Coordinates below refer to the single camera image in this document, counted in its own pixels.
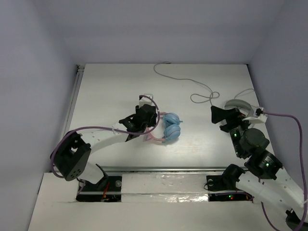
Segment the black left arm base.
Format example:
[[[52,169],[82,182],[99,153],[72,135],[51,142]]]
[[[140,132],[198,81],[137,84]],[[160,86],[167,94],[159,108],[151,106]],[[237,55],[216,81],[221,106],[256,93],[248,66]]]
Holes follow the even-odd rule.
[[[121,202],[122,176],[109,176],[103,168],[96,164],[103,177],[92,184],[86,180],[79,180],[76,200],[78,202]]]

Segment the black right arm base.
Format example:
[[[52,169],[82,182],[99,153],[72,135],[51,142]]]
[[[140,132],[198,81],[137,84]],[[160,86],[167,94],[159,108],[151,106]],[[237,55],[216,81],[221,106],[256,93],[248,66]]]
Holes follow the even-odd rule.
[[[209,175],[206,177],[204,189],[209,192],[210,202],[250,201],[254,197],[236,187],[239,177],[245,171],[237,165],[229,165],[221,175]]]

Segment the blue pink cat-ear headphones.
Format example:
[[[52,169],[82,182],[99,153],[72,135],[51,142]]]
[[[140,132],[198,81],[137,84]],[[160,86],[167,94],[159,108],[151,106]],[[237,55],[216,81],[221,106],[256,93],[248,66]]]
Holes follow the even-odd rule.
[[[181,135],[180,124],[183,122],[175,113],[159,112],[159,118],[163,120],[163,137],[157,138],[152,133],[145,135],[144,141],[156,141],[166,143],[176,140]]]

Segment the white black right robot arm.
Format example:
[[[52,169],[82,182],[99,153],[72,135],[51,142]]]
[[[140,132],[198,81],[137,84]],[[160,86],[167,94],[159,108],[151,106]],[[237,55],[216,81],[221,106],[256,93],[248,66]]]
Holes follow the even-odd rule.
[[[269,112],[262,107],[244,115],[238,108],[222,109],[211,106],[211,122],[225,121],[219,128],[230,135],[235,154],[246,162],[244,167],[230,164],[221,175],[208,176],[204,188],[210,192],[243,191],[262,205],[268,204],[285,212],[286,225],[293,231],[308,229],[308,186],[303,164],[303,132],[299,120],[299,159],[303,187],[288,174],[282,162],[267,150],[269,139],[252,123],[265,123]]]

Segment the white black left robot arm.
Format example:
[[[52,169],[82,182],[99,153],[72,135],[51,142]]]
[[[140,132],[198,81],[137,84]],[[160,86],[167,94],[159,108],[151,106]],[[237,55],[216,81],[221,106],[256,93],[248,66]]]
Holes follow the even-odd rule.
[[[82,127],[67,132],[50,156],[52,173],[66,181],[84,180],[97,190],[103,189],[107,184],[105,172],[89,162],[90,155],[146,134],[147,128],[156,127],[157,112],[157,106],[146,103],[110,127]]]

